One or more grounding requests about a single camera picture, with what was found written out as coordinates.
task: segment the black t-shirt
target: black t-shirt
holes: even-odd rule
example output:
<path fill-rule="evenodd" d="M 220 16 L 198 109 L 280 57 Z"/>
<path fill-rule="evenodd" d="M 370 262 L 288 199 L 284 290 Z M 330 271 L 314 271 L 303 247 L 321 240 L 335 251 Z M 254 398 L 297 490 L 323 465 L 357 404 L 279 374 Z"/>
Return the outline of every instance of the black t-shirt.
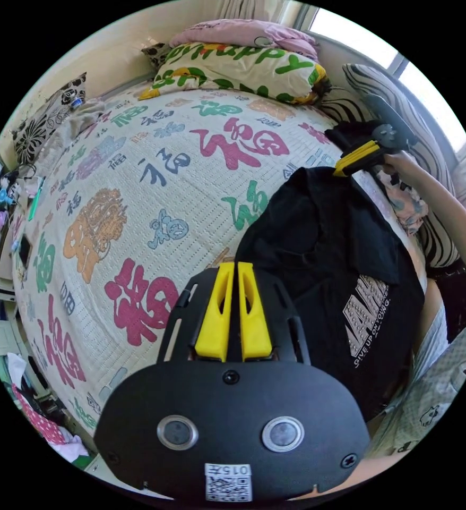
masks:
<path fill-rule="evenodd" d="M 341 381 L 368 421 L 414 343 L 424 293 L 390 225 L 333 170 L 297 170 L 247 229 L 236 261 L 282 280 L 312 365 Z"/>

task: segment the qr code sticker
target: qr code sticker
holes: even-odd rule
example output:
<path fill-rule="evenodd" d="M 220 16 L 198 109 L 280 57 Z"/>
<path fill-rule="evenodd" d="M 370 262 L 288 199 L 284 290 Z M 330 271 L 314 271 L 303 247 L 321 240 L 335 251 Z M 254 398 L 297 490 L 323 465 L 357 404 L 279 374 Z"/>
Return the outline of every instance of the qr code sticker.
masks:
<path fill-rule="evenodd" d="M 206 499 L 230 503 L 253 500 L 251 467 L 246 464 L 206 464 Z"/>

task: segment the t-shirt print text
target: t-shirt print text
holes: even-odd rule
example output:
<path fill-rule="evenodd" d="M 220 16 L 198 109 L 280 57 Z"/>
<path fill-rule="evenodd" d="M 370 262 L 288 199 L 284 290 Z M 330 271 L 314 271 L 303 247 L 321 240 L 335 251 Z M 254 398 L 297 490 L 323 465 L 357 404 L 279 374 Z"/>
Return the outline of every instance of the t-shirt print text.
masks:
<path fill-rule="evenodd" d="M 391 300 L 389 286 L 380 280 L 360 275 L 354 293 L 346 303 L 346 333 L 355 368 L 366 357 L 373 339 L 378 336 Z"/>

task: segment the black and white striped cushion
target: black and white striped cushion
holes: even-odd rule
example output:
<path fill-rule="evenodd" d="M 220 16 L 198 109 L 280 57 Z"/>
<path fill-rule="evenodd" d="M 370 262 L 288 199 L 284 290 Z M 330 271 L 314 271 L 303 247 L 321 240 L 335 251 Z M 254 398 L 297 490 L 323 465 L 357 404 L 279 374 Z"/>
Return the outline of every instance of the black and white striped cushion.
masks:
<path fill-rule="evenodd" d="M 376 117 L 354 92 L 333 86 L 316 107 L 337 122 L 367 122 Z"/>
<path fill-rule="evenodd" d="M 345 64 L 343 71 L 348 84 L 361 97 L 365 94 L 377 94 L 403 118 L 419 140 L 410 150 L 417 163 L 455 196 L 454 185 L 438 143 L 403 90 L 373 67 Z M 447 267 L 459 259 L 458 251 L 451 238 L 432 211 L 425 218 L 419 235 L 428 266 Z"/>

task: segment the bedspread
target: bedspread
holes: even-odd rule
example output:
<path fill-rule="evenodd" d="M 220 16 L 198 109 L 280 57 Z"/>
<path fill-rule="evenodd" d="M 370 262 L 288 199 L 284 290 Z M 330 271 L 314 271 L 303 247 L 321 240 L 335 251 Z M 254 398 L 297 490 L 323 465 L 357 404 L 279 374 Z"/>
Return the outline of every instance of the bedspread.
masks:
<path fill-rule="evenodd" d="M 251 93 L 192 90 L 106 104 L 48 173 L 14 285 L 51 387 L 93 435 L 112 390 L 153 364 L 189 278 L 232 260 L 243 232 L 300 166 L 331 166 L 335 122 Z M 355 177 L 403 239 L 425 286 L 422 251 L 374 179 Z"/>

